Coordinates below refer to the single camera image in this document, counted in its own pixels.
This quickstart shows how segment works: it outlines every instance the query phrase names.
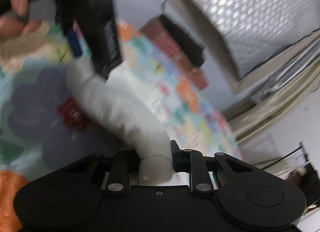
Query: silver quilted foil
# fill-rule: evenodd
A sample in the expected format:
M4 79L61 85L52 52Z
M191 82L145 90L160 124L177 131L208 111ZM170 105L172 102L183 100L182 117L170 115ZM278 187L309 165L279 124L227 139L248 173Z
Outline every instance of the silver quilted foil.
M217 27L242 78L320 28L320 0L193 0Z

